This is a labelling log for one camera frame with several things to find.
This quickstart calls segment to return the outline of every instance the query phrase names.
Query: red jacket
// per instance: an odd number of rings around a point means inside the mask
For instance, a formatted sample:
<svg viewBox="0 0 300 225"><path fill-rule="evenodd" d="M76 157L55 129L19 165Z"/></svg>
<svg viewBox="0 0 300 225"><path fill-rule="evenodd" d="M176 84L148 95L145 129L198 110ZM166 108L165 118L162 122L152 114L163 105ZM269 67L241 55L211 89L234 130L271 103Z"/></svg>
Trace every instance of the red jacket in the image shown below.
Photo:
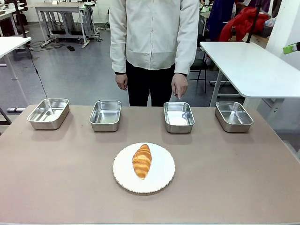
<svg viewBox="0 0 300 225"><path fill-rule="evenodd" d="M228 41L232 38L232 27L235 27L236 40L241 41L246 33L249 33L255 18L256 8L246 7L240 14L229 21L225 27L222 29L219 41ZM263 24L269 19L268 15L258 14L258 18L255 24L254 32L262 31Z"/></svg>

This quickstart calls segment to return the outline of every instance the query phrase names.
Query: white jacket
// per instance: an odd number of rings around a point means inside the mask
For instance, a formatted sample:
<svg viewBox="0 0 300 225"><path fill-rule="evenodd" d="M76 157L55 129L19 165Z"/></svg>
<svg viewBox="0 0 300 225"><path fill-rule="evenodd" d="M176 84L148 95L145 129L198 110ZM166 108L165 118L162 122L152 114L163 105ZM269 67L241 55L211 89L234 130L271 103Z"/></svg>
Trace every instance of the white jacket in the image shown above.
<svg viewBox="0 0 300 225"><path fill-rule="evenodd" d="M111 59L115 72L171 67L188 74L197 48L199 0L111 0Z"/></svg>

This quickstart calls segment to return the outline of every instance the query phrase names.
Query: croissant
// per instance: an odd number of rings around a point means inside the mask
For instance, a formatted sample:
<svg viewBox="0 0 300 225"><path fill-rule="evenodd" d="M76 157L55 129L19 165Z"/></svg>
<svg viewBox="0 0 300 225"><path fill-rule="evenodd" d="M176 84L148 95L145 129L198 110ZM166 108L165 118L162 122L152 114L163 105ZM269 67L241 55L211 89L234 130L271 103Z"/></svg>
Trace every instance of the croissant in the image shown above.
<svg viewBox="0 0 300 225"><path fill-rule="evenodd" d="M132 164L136 175L140 179L145 179L151 166L152 156L149 146L143 144L133 155Z"/></svg>

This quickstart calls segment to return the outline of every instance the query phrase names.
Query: metal tray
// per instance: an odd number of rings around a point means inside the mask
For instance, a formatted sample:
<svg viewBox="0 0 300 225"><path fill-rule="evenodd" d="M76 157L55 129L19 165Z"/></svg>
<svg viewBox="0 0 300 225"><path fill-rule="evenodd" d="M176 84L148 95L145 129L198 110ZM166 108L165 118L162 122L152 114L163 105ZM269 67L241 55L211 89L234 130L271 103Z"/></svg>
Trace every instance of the metal tray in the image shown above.
<svg viewBox="0 0 300 225"><path fill-rule="evenodd" d="M120 124L122 103L119 101L97 101L90 123L96 132L117 131Z"/></svg>
<svg viewBox="0 0 300 225"><path fill-rule="evenodd" d="M186 102L164 104L165 126L169 133L190 133L195 123L191 107Z"/></svg>
<svg viewBox="0 0 300 225"><path fill-rule="evenodd" d="M37 130L56 130L60 128L69 111L69 100L47 98L41 101L27 120Z"/></svg>
<svg viewBox="0 0 300 225"><path fill-rule="evenodd" d="M253 124L253 119L238 102L217 102L215 114L226 132L247 132Z"/></svg>

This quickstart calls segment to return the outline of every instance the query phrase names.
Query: white plate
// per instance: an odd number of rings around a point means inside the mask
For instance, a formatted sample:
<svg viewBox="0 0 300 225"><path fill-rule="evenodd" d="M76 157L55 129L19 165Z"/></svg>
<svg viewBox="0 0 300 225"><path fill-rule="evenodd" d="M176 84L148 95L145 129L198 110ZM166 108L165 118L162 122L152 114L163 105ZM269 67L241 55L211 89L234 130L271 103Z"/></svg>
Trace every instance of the white plate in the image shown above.
<svg viewBox="0 0 300 225"><path fill-rule="evenodd" d="M132 165L136 151L147 144L152 155L152 162L145 179L140 179ZM117 182L129 191L150 193L167 186L175 174L175 163L171 154L163 147L152 143L136 143L127 146L114 159L112 171Z"/></svg>

